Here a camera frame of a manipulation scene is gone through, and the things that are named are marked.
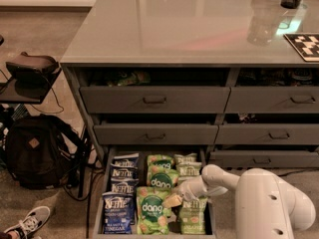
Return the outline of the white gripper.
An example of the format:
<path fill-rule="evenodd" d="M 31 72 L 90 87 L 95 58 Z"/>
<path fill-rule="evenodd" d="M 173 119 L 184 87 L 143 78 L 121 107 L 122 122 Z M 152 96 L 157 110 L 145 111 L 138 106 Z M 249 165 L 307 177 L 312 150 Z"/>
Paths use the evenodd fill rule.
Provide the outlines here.
<path fill-rule="evenodd" d="M 182 204 L 182 200 L 196 200 L 196 181 L 189 179 L 184 181 L 176 189 L 177 194 L 170 195 L 167 199 L 162 202 L 164 208 L 177 207 Z"/>

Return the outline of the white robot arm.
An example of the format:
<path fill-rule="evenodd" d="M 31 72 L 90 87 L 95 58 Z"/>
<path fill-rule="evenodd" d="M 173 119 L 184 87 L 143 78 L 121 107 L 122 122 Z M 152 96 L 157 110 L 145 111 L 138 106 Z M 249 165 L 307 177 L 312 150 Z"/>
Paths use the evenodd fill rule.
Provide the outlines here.
<path fill-rule="evenodd" d="M 224 189 L 235 193 L 236 239 L 294 239 L 295 230 L 307 230 L 315 222 L 315 205 L 307 194 L 262 168 L 235 175 L 209 164 L 174 188 L 162 205 L 180 206 Z"/>

